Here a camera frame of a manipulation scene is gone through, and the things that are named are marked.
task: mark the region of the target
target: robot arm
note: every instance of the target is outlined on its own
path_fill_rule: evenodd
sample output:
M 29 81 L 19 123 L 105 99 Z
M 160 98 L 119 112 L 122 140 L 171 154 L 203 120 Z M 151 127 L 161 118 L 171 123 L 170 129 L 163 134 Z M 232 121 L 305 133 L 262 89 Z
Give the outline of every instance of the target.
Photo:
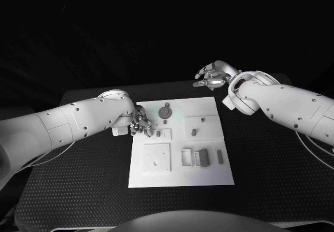
M 227 63 L 216 61 L 196 75 L 203 81 L 193 86 L 210 90 L 229 83 L 223 104 L 246 115 L 260 108 L 268 118 L 309 137 L 334 146 L 334 100 L 294 86 L 282 85 L 260 72 L 240 72 Z
M 96 98 L 0 121 L 0 189 L 21 166 L 39 155 L 108 128 L 112 128 L 115 136 L 127 134 L 132 121 L 142 125 L 150 136 L 145 110 L 134 106 L 128 94 L 121 90 L 111 90 Z

